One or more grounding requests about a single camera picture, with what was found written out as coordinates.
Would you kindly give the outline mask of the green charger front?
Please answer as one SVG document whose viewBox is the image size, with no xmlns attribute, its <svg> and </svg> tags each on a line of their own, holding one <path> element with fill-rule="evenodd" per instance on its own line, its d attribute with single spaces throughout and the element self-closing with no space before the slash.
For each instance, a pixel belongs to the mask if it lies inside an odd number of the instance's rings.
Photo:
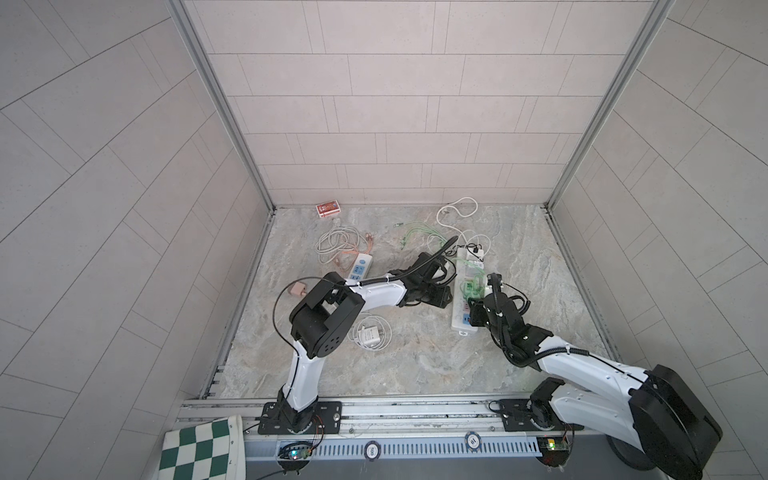
<svg viewBox="0 0 768 480">
<path fill-rule="evenodd" d="M 473 278 L 465 281 L 465 289 L 467 291 L 480 291 L 483 292 L 485 288 L 485 280 L 483 275 L 476 275 Z"/>
</svg>

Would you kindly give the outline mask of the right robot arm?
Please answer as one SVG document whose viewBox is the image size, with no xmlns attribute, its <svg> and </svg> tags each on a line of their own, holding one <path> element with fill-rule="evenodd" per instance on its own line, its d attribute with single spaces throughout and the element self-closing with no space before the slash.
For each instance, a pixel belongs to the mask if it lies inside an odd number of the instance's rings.
<svg viewBox="0 0 768 480">
<path fill-rule="evenodd" d="M 505 285 L 488 275 L 486 296 L 469 302 L 470 323 L 487 328 L 512 365 L 547 374 L 529 399 L 535 426 L 581 425 L 605 434 L 627 465 L 702 478 L 723 431 L 675 370 L 614 362 L 528 324 L 529 300 L 505 294 Z"/>
</svg>

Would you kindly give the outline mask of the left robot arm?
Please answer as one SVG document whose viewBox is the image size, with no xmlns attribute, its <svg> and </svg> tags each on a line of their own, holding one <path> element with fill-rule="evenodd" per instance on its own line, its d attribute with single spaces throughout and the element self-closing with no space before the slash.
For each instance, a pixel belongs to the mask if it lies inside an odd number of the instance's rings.
<svg viewBox="0 0 768 480">
<path fill-rule="evenodd" d="M 421 253 L 410 267 L 377 278 L 344 279 L 336 272 L 320 277 L 289 315 L 291 337 L 283 339 L 293 350 L 289 376 L 277 400 L 264 408 L 258 433 L 301 434 L 319 423 L 315 417 L 325 359 L 338 349 L 361 313 L 380 307 L 450 304 L 456 266 L 448 251 L 457 241 L 453 236 L 435 253 Z"/>
</svg>

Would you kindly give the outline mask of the white charger with black cable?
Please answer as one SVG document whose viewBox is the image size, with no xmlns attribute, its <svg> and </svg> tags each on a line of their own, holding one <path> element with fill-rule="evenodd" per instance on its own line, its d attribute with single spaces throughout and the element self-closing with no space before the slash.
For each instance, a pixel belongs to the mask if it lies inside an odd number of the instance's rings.
<svg viewBox="0 0 768 480">
<path fill-rule="evenodd" d="M 463 259 L 470 261 L 483 262 L 485 257 L 485 251 L 482 245 L 473 242 L 460 245 L 457 253 L 461 254 Z"/>
</svg>

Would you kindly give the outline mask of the green charger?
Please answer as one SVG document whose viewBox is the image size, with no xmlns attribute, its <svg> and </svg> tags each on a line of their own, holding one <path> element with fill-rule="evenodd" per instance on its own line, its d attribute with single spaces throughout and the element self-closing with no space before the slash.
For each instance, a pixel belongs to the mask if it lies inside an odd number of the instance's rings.
<svg viewBox="0 0 768 480">
<path fill-rule="evenodd" d="M 485 280 L 483 275 L 476 275 L 473 278 L 465 281 L 465 289 L 467 291 L 480 291 L 483 292 L 485 288 Z"/>
<path fill-rule="evenodd" d="M 465 300 L 469 299 L 481 299 L 484 297 L 484 289 L 474 288 L 469 285 L 464 285 L 461 289 L 462 296 Z"/>
</svg>

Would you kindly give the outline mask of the colourful white power strip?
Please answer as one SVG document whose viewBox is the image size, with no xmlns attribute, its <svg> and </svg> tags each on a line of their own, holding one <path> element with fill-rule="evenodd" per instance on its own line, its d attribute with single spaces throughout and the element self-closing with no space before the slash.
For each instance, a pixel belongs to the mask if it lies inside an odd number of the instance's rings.
<svg viewBox="0 0 768 480">
<path fill-rule="evenodd" d="M 479 300 L 486 295 L 486 273 L 483 262 L 466 247 L 457 250 L 455 264 L 451 329 L 460 336 L 469 336 L 477 332 L 470 324 L 469 300 Z"/>
</svg>

